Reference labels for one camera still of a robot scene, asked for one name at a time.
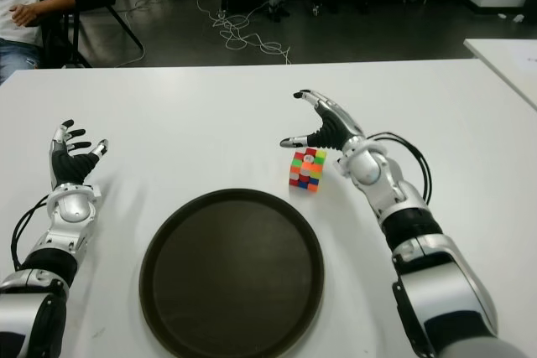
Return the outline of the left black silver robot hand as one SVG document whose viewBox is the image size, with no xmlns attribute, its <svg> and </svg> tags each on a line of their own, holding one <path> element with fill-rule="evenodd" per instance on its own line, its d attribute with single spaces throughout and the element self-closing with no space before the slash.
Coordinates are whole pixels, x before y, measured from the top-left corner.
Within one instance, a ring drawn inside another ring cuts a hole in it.
<svg viewBox="0 0 537 358">
<path fill-rule="evenodd" d="M 108 140 L 102 139 L 87 153 L 73 154 L 76 150 L 91 147 L 91 142 L 71 141 L 86 134 L 85 129 L 71 130 L 73 126 L 72 119 L 62 122 L 52 137 L 49 152 L 51 189 L 64 184 L 84 184 L 86 177 L 109 149 Z"/>
</svg>

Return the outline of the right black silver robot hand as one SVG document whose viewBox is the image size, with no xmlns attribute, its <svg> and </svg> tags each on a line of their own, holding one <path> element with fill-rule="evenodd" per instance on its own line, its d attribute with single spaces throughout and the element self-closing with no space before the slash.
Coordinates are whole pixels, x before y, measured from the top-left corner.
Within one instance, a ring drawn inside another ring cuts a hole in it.
<svg viewBox="0 0 537 358">
<path fill-rule="evenodd" d="M 309 135 L 284 138 L 279 144 L 282 148 L 332 148 L 342 151 L 349 140 L 365 138 L 354 119 L 332 99 L 313 90 L 297 91 L 293 97 L 310 103 L 322 124 Z"/>
</svg>

